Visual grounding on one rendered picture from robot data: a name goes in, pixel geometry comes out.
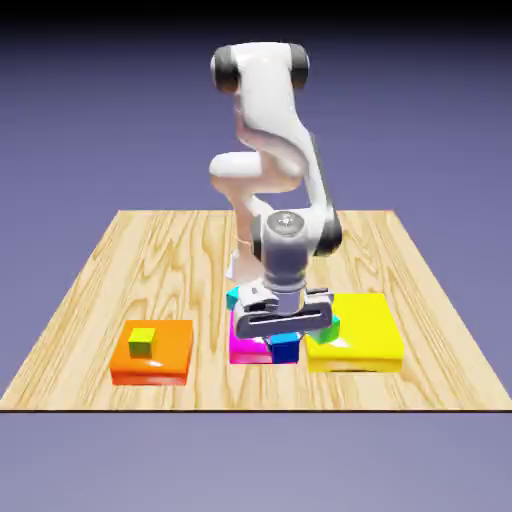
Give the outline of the large orange box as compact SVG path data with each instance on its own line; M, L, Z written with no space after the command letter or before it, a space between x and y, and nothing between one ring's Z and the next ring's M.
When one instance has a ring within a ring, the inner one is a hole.
M134 327L156 330L152 357L132 358L128 338ZM114 385L185 385L193 346L191 320L127 320L109 369Z

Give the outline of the small blue cube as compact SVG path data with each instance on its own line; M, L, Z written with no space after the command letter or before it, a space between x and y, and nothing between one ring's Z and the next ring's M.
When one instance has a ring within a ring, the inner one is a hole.
M298 332L281 333L268 337L267 345L273 364L295 364L299 360L300 340Z

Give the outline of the large yellow box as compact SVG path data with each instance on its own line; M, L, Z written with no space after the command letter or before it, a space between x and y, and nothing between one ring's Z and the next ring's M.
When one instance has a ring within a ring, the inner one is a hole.
M339 337L326 344L304 336L311 372L398 372L404 343L385 296L338 293L333 314L340 319Z

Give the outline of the small green cube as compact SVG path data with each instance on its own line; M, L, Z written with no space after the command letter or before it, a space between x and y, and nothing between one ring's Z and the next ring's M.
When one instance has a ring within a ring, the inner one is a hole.
M309 335L319 344L326 344L335 341L339 337L340 319L336 314L332 314L331 324L314 331L310 331Z

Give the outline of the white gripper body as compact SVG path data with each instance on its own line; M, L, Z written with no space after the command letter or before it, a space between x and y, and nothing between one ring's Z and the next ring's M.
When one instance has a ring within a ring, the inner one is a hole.
M290 315L269 311L246 312L240 304L233 312L236 335L242 339L323 329L331 324L332 315L329 301L306 303Z

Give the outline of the large magenta box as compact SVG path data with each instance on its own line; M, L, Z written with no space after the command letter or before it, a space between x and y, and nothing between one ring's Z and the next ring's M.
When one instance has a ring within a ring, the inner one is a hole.
M234 313L230 314L229 362L231 364L272 363L272 353L264 338L242 339L236 335Z

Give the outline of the small yellow-green cube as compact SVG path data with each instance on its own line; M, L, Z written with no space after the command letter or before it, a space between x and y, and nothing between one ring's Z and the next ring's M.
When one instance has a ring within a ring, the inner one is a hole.
M153 327L134 327L128 338L132 358L151 358L156 330Z

